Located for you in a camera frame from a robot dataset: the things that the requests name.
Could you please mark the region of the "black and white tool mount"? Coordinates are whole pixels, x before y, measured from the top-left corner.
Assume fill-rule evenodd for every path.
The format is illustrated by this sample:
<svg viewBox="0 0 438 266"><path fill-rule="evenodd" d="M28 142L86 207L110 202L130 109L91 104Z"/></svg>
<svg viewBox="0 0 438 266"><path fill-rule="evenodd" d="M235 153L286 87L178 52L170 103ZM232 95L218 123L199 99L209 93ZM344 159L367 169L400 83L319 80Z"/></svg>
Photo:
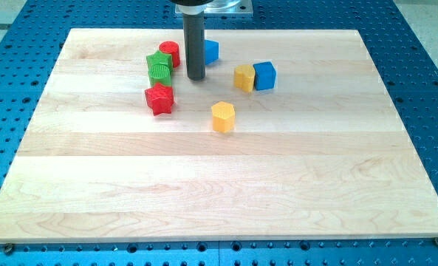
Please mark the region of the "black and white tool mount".
<svg viewBox="0 0 438 266"><path fill-rule="evenodd" d="M202 13L206 9L207 4L212 1L213 0L171 0L181 13L191 16Z"/></svg>

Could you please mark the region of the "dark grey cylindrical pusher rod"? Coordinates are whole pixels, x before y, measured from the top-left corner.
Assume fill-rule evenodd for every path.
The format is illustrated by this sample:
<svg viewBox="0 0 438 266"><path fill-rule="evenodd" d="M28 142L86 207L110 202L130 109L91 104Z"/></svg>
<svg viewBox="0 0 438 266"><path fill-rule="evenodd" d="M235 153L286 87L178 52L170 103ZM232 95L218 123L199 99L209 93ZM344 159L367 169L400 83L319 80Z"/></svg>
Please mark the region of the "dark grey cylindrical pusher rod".
<svg viewBox="0 0 438 266"><path fill-rule="evenodd" d="M187 76L193 81L200 81L205 77L204 13L184 14L183 31Z"/></svg>

